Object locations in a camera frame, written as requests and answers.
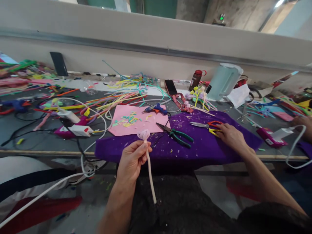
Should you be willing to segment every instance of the white pipe cleaner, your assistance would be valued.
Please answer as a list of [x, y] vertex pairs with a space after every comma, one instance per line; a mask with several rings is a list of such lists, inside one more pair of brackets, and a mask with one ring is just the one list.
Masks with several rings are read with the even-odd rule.
[[[137, 136], [144, 141], [144, 143], [147, 143], [147, 138], [150, 137], [150, 131], [148, 129], [143, 130], [142, 132], [138, 132]], [[154, 184], [153, 184], [153, 178], [152, 178], [152, 170], [150, 168], [150, 157], [149, 157], [149, 150], [146, 149], [146, 157], [147, 157], [147, 163], [149, 165], [149, 181], [150, 181], [150, 188], [152, 189], [152, 195], [153, 195], [153, 201], [154, 204], [156, 204], [156, 195], [154, 190]]]

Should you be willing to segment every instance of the scissors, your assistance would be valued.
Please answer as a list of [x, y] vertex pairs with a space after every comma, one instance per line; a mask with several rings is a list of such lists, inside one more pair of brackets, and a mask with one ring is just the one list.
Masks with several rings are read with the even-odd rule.
[[215, 127], [215, 128], [217, 128], [217, 126], [214, 124], [214, 123], [216, 123], [216, 124], [223, 124], [222, 122], [220, 122], [220, 121], [211, 121], [211, 122], [208, 122], [207, 124], [202, 124], [202, 123], [196, 123], [196, 122], [190, 122], [190, 124], [191, 125], [194, 125], [194, 126], [197, 126], [197, 127], [205, 127], [205, 128], [207, 128], [208, 129], [208, 131], [210, 132], [210, 133], [212, 133], [213, 135], [215, 135], [216, 137], [219, 137], [215, 132], [222, 132], [222, 130], [220, 130], [220, 129], [211, 129], [210, 127]]
[[180, 132], [180, 131], [177, 131], [175, 130], [174, 128], [171, 129], [167, 126], [164, 126], [160, 123], [156, 123], [162, 130], [164, 130], [165, 132], [168, 132], [169, 133], [169, 136], [172, 137], [178, 144], [182, 145], [182, 146], [185, 146], [186, 148], [191, 148], [191, 145], [182, 141], [178, 136], [182, 136], [184, 137], [185, 139], [189, 140], [190, 142], [194, 142], [194, 139], [191, 138], [189, 135], [183, 133], [183, 132]]

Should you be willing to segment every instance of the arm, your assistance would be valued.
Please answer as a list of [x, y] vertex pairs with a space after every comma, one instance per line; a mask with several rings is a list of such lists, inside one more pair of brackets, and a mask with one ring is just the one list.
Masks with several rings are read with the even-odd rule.
[[104, 216], [97, 233], [128, 233], [136, 181], [141, 166], [146, 162], [146, 149], [152, 151], [150, 142], [135, 141], [123, 150], [116, 182], [111, 190]]
[[247, 145], [243, 134], [228, 123], [218, 125], [218, 127], [223, 131], [217, 132], [218, 136], [235, 150], [245, 162], [259, 199], [262, 202], [276, 202], [287, 205], [305, 214], [299, 204], [257, 157], [255, 151]]

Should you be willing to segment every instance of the pliers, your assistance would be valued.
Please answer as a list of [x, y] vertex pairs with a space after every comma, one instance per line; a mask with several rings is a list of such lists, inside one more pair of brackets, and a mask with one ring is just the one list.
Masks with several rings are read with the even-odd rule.
[[185, 146], [186, 148], [191, 148], [191, 145], [186, 143], [185, 141], [182, 141], [178, 136], [182, 136], [184, 137], [185, 139], [189, 140], [190, 142], [194, 142], [194, 139], [191, 138], [189, 135], [183, 133], [183, 132], [180, 132], [180, 131], [177, 131], [175, 130], [174, 128], [171, 129], [165, 125], [162, 125], [160, 123], [156, 123], [162, 130], [164, 130], [165, 132], [169, 133], [169, 136], [172, 137], [178, 144], [182, 145], [182, 146]]

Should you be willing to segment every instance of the water bottle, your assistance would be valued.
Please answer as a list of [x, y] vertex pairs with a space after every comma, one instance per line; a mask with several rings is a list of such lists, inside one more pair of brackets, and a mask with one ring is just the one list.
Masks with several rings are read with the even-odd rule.
[[95, 87], [95, 85], [93, 84], [93, 81], [91, 80], [85, 80], [84, 81], [84, 90], [88, 95], [96, 95], [97, 92], [97, 88]]

